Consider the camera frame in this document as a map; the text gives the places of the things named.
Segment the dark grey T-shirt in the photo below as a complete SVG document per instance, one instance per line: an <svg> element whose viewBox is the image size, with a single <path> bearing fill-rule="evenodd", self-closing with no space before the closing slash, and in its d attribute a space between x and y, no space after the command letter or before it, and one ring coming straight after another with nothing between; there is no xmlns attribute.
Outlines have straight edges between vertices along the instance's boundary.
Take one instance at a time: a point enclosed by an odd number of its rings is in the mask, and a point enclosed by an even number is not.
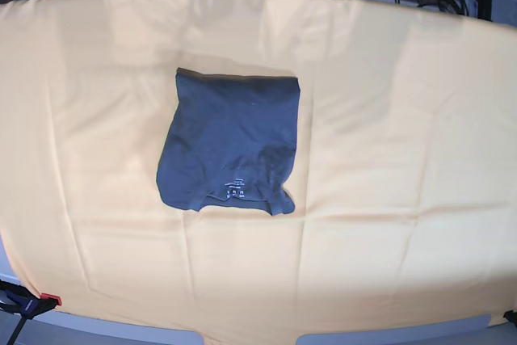
<svg viewBox="0 0 517 345"><path fill-rule="evenodd" d="M178 69L178 106L158 163L164 204L294 212L284 190L297 146L294 77L201 74Z"/></svg>

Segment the yellow table cloth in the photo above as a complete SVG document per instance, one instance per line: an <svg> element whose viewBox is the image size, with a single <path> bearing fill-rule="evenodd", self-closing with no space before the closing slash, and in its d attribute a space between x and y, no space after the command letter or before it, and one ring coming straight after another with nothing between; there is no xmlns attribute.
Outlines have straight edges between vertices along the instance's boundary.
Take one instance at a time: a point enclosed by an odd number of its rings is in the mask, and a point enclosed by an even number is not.
<svg viewBox="0 0 517 345"><path fill-rule="evenodd" d="M179 68L293 76L292 214L176 210ZM367 0L1 8L1 237L62 310L208 344L516 307L516 30Z"/></svg>

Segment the blue red clamp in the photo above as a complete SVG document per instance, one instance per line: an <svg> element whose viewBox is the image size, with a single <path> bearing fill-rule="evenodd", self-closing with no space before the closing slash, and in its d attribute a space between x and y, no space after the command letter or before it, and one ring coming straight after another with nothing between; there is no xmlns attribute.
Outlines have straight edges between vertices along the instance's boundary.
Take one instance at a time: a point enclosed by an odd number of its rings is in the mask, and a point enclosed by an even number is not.
<svg viewBox="0 0 517 345"><path fill-rule="evenodd" d="M33 319L57 306L61 306L60 297L44 293L37 297L24 286L1 281L1 311Z"/></svg>

